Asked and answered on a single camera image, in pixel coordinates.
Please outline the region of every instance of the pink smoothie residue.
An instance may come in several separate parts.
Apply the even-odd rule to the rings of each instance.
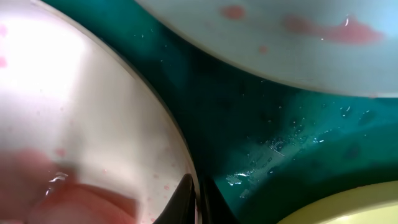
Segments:
[[[4,24],[0,24],[0,36],[5,37],[7,35],[7,27]]]
[[[225,18],[238,20],[244,17],[245,11],[242,6],[232,5],[221,8],[220,13]]]
[[[7,68],[7,60],[5,57],[0,57],[0,68]]]
[[[321,26],[304,17],[288,15],[284,17],[282,25],[290,32],[312,35],[322,40],[343,44],[368,44],[384,38],[382,32],[375,31],[369,25],[359,22],[355,16],[347,16],[337,26]]]

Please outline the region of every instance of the teal surface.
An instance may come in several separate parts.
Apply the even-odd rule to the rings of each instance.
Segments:
[[[126,57],[180,125],[200,178],[242,223],[277,223],[342,190],[398,180],[398,100],[298,90],[184,41],[131,0],[46,0]]]

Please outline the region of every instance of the bubble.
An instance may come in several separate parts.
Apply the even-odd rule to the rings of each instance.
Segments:
[[[371,111],[371,110],[367,110],[360,117],[360,119],[358,121],[358,125],[359,126],[367,125],[371,121],[373,121],[375,119],[375,117],[376,117],[376,112]]]
[[[268,175],[274,175],[279,170],[279,167],[274,166],[273,168],[269,169],[267,172]]]
[[[353,109],[350,106],[340,108],[340,115],[342,118],[349,118],[352,114]]]

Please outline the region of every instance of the wet surface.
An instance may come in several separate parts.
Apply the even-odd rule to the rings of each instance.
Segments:
[[[398,100],[263,80],[196,49],[133,1],[47,2],[142,73],[181,127],[198,175],[216,180],[242,223],[277,223],[322,197],[398,179]]]

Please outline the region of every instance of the pink liquid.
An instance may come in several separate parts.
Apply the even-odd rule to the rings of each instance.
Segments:
[[[347,18],[337,26],[321,26],[306,18],[288,15],[282,25],[290,32],[311,35],[342,44],[370,44],[384,38],[382,32],[375,31],[372,27],[363,24],[354,16]]]
[[[137,202],[82,185],[35,149],[0,152],[0,222],[135,224]]]
[[[220,13],[225,18],[238,20],[244,17],[245,11],[242,6],[233,5],[222,8]]]

